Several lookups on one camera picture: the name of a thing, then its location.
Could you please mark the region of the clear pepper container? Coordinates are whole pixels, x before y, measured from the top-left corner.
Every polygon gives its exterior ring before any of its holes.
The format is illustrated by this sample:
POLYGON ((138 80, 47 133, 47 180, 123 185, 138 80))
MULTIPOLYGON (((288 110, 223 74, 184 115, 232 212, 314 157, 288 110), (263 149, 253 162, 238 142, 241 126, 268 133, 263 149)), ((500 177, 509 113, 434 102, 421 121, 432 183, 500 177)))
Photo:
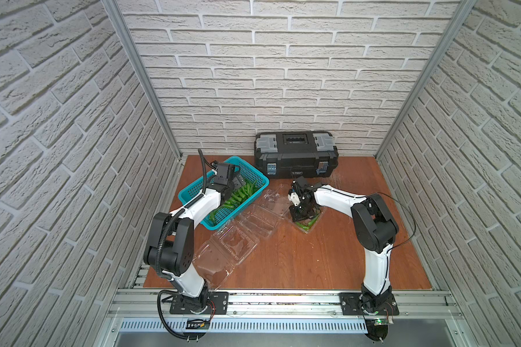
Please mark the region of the clear pepper container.
POLYGON ((288 199, 288 192, 291 189, 290 184, 279 184, 275 188, 268 188, 258 200, 258 204, 277 217, 278 226, 293 226, 298 231, 305 234, 314 231, 318 221, 325 213, 325 208, 315 208, 313 218, 307 218, 303 221, 293 221, 289 207, 292 203, 288 199))
POLYGON ((244 209, 234 220, 263 239, 271 238, 283 221, 277 214, 255 204, 244 209))

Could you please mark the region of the teal plastic perforated basket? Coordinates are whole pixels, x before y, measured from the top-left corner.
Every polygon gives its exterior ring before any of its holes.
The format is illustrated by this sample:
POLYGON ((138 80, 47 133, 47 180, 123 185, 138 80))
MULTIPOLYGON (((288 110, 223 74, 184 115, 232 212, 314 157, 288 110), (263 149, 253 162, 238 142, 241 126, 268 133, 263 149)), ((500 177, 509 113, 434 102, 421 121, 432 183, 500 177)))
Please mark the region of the teal plastic perforated basket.
POLYGON ((193 216, 189 213, 182 215, 183 218, 192 218, 196 225, 201 223, 211 231, 223 227, 227 222, 238 216, 259 198, 263 190, 269 186, 269 179, 240 157, 230 157, 224 163, 235 165, 235 173, 243 178, 245 184, 242 187, 235 187, 228 200, 223 202, 222 198, 219 198, 218 205, 216 204, 217 199, 214 198, 205 203, 196 202, 190 207, 190 212, 193 213, 199 207, 203 207, 200 212, 193 216))

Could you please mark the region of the clear clamshell container with peppers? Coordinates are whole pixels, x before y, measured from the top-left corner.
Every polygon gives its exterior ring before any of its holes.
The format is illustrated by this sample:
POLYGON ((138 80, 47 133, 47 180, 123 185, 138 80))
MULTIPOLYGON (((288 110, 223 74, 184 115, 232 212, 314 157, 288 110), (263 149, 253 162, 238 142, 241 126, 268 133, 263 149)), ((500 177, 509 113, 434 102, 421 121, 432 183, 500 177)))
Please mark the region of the clear clamshell container with peppers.
POLYGON ((211 290, 217 290, 255 250, 259 238, 238 222, 229 222, 216 231, 195 254, 197 273, 211 290))

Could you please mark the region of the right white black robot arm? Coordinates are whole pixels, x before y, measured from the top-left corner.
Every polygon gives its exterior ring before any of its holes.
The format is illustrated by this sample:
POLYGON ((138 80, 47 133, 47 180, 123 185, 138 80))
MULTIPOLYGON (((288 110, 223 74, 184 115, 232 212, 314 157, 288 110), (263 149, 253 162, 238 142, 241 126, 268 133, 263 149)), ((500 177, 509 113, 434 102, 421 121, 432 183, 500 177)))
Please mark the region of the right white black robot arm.
POLYGON ((296 178, 288 192, 289 212, 295 222, 314 218, 317 208, 330 208, 353 220, 354 232, 364 248, 365 276, 358 299, 366 315, 398 315, 389 279, 391 255, 399 226, 378 193, 356 195, 323 183, 296 178))

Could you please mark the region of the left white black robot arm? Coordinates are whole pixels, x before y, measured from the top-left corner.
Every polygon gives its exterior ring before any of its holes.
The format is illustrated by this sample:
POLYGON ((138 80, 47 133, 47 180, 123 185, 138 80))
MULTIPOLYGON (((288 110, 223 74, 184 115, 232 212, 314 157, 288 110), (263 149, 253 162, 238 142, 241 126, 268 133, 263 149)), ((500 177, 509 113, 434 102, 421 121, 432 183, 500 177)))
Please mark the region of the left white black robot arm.
POLYGON ((202 150, 198 153, 203 175, 200 191, 181 208, 153 217, 143 253, 143 262, 168 280, 188 309, 197 313, 209 306, 209 290, 192 264, 195 229, 231 198, 235 174, 234 165, 209 163, 202 150))

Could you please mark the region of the black grey toolbox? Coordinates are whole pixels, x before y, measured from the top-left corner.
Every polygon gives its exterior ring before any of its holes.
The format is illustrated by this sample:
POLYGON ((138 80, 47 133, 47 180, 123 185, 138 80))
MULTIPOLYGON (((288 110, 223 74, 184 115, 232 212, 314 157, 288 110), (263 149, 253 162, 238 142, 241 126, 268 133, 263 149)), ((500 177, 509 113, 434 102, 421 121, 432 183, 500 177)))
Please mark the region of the black grey toolbox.
POLYGON ((263 132, 256 135, 255 167, 269 179, 329 177, 339 152, 327 131, 263 132))

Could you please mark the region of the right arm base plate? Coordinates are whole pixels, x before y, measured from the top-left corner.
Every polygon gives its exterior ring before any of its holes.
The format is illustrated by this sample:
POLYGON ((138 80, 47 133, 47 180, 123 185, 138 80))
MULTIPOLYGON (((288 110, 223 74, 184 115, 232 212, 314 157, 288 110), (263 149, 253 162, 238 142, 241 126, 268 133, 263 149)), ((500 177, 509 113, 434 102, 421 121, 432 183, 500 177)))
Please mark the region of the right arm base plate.
POLYGON ((370 292, 342 292, 339 293, 339 300, 344 316, 399 315, 398 303, 390 291, 377 296, 373 296, 370 292))

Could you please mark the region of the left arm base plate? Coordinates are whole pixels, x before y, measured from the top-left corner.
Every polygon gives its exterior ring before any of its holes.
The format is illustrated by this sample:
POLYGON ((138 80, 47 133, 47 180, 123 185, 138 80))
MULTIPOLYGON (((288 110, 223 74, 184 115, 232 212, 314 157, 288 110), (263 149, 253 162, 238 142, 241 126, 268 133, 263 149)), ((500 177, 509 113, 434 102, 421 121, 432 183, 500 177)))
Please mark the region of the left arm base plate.
POLYGON ((191 298, 178 294, 172 299, 169 309, 171 315, 225 315, 230 293, 226 291, 210 291, 207 296, 191 298))

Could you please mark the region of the aluminium front rail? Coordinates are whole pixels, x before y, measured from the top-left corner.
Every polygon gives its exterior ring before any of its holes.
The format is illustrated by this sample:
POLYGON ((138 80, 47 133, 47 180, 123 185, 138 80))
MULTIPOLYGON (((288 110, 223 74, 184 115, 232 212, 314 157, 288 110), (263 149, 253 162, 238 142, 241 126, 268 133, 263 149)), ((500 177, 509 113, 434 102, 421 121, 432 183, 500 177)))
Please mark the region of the aluminium front rail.
POLYGON ((336 290, 222 289, 210 294, 216 318, 391 318, 458 320, 463 318, 448 291, 399 290, 375 314, 360 308, 360 292, 336 290))

